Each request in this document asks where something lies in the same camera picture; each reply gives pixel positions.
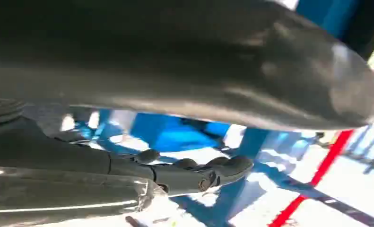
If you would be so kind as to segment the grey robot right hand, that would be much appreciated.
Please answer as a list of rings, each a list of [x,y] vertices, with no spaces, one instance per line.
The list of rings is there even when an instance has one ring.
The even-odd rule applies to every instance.
[[[374,72],[267,0],[0,0],[0,166],[140,176],[176,194],[252,168],[244,157],[148,166],[60,142],[22,115],[26,103],[345,130],[374,122]]]

